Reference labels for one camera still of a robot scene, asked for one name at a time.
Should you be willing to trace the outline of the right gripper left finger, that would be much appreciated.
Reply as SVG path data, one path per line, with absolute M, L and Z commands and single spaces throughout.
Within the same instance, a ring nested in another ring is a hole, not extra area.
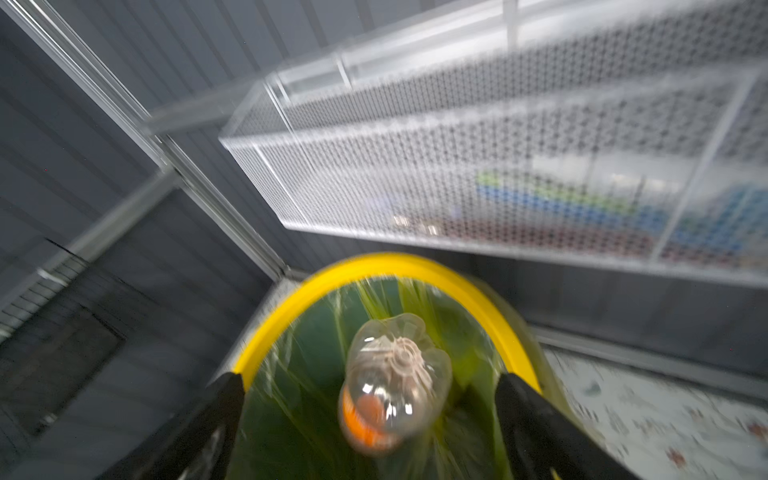
M 223 479 L 244 404 L 242 376 L 220 375 L 101 479 Z

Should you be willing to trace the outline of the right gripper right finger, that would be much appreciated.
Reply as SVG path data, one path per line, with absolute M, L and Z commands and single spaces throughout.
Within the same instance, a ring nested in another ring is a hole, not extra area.
M 516 374 L 500 376 L 495 407 L 515 479 L 637 477 Z

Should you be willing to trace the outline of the orange soda bottle front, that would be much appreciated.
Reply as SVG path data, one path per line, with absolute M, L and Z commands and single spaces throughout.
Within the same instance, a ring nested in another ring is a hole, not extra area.
M 453 382 L 449 355 L 411 313 L 366 322 L 348 351 L 338 403 L 351 447 L 385 455 L 421 433 L 442 412 Z

